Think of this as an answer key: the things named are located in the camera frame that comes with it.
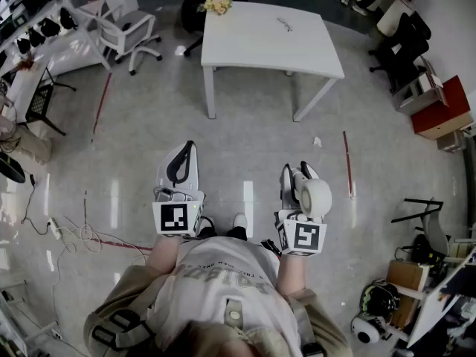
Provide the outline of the person's right forearm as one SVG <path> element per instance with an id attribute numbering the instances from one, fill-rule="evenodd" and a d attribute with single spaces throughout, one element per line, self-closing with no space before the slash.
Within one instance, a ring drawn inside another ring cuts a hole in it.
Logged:
<path id="1" fill-rule="evenodd" d="M 305 257 L 285 254 L 280 259 L 276 290 L 290 296 L 306 288 Z"/>

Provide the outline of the black waist device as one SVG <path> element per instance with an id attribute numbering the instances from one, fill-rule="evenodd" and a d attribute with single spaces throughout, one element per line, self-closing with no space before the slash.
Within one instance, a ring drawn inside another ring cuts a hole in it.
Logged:
<path id="1" fill-rule="evenodd" d="M 265 249 L 273 252 L 278 258 L 281 258 L 282 252 L 278 249 L 278 247 L 274 244 L 271 239 L 266 239 L 261 242 L 262 247 Z"/>

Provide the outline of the white table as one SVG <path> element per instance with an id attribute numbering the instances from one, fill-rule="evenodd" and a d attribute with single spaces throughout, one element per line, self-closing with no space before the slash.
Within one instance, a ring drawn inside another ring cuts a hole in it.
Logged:
<path id="1" fill-rule="evenodd" d="M 284 18 L 287 32 L 277 21 Z M 301 121 L 344 71 L 323 19 L 317 13 L 271 4 L 235 1 L 226 14 L 207 12 L 201 66 L 208 117 L 216 117 L 213 73 L 217 67 L 264 68 L 325 78 L 318 93 L 294 114 Z"/>

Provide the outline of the person's beige jacket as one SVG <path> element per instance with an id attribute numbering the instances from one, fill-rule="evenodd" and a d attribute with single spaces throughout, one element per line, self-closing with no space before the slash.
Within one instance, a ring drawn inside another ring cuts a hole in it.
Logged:
<path id="1" fill-rule="evenodd" d="M 156 342 L 157 327 L 147 316 L 169 274 L 131 266 L 84 325 L 91 357 L 277 357 L 280 347 L 256 347 L 244 335 L 220 331 L 210 336 L 195 327 L 166 350 Z M 325 313 L 311 289 L 283 296 L 297 320 L 302 357 L 353 357 L 343 332 Z"/>

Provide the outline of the white shelf rack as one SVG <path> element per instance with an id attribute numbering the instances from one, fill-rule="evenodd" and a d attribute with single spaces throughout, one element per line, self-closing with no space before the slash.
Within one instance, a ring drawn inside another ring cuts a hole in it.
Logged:
<path id="1" fill-rule="evenodd" d="M 30 14 L 23 0 L 0 7 L 0 76 L 16 71 L 31 57 L 48 60 L 55 75 L 90 65 L 111 66 L 97 32 L 89 30 L 92 18 L 75 6 L 82 0 L 49 0 Z"/>

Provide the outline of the black folding stool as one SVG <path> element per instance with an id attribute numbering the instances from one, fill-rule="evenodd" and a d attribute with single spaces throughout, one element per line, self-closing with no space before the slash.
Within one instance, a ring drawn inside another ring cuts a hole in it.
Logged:
<path id="1" fill-rule="evenodd" d="M 31 98 L 28 110 L 25 114 L 25 125 L 27 126 L 29 123 L 34 123 L 37 121 L 41 121 L 47 126 L 49 126 L 52 130 L 57 132 L 62 136 L 66 136 L 66 133 L 59 129 L 56 125 L 54 125 L 47 117 L 48 107 L 51 102 L 52 94 L 54 91 L 54 87 L 63 87 L 68 88 L 72 91 L 76 91 L 77 89 L 73 86 L 59 83 L 53 79 L 48 68 L 45 68 L 43 72 L 48 74 L 49 82 L 43 86 L 37 86 L 35 92 L 33 93 L 33 97 Z"/>

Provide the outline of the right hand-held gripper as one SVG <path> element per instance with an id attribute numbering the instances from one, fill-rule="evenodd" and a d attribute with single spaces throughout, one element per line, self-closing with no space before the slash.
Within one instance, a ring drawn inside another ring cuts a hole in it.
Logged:
<path id="1" fill-rule="evenodd" d="M 319 179 L 318 173 L 305 161 L 300 171 L 307 179 Z M 274 213 L 282 254 L 315 255 L 322 252 L 327 224 L 322 218 L 308 218 L 299 210 L 296 198 L 295 175 L 289 164 L 285 164 L 280 176 L 280 199 L 282 210 Z"/>

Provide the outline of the black helmet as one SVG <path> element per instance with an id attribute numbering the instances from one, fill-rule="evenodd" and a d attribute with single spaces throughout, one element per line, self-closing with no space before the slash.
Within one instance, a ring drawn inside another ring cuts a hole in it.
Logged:
<path id="1" fill-rule="evenodd" d="M 360 308 L 366 315 L 386 317 L 399 309 L 396 287 L 386 280 L 374 280 L 361 294 Z"/>

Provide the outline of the grey storage box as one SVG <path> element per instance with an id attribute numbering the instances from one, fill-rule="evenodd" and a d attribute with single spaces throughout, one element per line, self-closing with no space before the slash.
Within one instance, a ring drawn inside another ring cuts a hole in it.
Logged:
<path id="1" fill-rule="evenodd" d="M 419 76 L 398 90 L 393 96 L 394 109 L 406 116 L 421 112 L 430 105 L 441 102 L 447 106 L 443 83 L 436 75 L 432 64 L 421 57 L 422 67 Z"/>

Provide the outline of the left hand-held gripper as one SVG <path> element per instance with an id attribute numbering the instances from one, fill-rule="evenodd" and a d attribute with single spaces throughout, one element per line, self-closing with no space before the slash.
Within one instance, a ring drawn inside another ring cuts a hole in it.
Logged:
<path id="1" fill-rule="evenodd" d="M 158 235 L 194 238 L 205 194 L 199 191 L 198 151 L 187 141 L 167 153 L 158 166 L 152 212 Z M 188 190 L 170 188 L 182 184 Z"/>

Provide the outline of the white power strip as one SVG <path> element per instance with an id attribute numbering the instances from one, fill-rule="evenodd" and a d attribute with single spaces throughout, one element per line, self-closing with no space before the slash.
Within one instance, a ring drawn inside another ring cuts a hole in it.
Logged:
<path id="1" fill-rule="evenodd" d="M 62 239 L 60 227 L 57 225 L 56 221 L 52 217 L 48 219 L 47 228 L 51 231 L 56 240 Z"/>

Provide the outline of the white metal rack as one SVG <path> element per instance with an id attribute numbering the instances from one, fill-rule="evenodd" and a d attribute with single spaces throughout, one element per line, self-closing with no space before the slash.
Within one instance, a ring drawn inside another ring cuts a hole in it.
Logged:
<path id="1" fill-rule="evenodd" d="M 19 356 L 22 357 L 29 357 L 30 352 L 33 352 L 33 346 L 36 344 L 38 337 L 46 335 L 59 325 L 57 321 L 54 321 L 45 327 L 40 327 L 38 331 L 31 335 L 22 328 L 13 313 L 13 309 L 17 304 L 25 303 L 25 299 L 18 297 L 14 300 L 8 300 L 7 296 L 10 294 L 8 292 L 9 289 L 25 286 L 26 284 L 26 280 L 20 280 L 10 285 L 0 286 L 0 334 L 16 345 Z"/>

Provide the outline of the black office chair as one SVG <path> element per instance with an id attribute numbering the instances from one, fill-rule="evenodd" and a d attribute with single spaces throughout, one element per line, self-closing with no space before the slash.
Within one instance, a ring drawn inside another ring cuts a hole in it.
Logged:
<path id="1" fill-rule="evenodd" d="M 184 0 L 181 5 L 181 23 L 188 33 L 204 33 L 206 12 L 200 6 L 205 0 Z"/>
<path id="2" fill-rule="evenodd" d="M 385 71 L 390 93 L 395 94 L 397 88 L 405 86 L 425 71 L 424 67 L 415 66 L 414 61 L 429 50 L 430 38 L 431 29 L 418 12 L 411 15 L 403 13 L 396 32 L 383 39 L 376 49 L 368 51 L 379 63 L 370 67 L 369 71 Z"/>

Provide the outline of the cream round bin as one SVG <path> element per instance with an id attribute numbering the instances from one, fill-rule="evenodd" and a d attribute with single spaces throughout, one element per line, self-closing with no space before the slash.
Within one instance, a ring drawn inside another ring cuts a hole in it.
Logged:
<path id="1" fill-rule="evenodd" d="M 414 7 L 408 0 L 381 0 L 379 7 L 384 14 L 377 22 L 376 28 L 386 37 L 395 34 L 403 13 L 410 16 L 414 12 Z"/>

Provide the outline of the cardboard box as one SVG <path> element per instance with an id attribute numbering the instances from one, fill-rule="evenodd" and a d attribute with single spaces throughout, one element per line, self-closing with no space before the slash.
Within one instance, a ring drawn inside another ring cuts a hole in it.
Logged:
<path id="1" fill-rule="evenodd" d="M 386 281 L 394 286 L 422 292 L 429 271 L 429 265 L 392 260 L 389 263 Z M 399 329 L 404 329 L 412 322 L 419 302 L 420 299 L 400 295 L 399 308 L 393 312 L 390 323 Z"/>

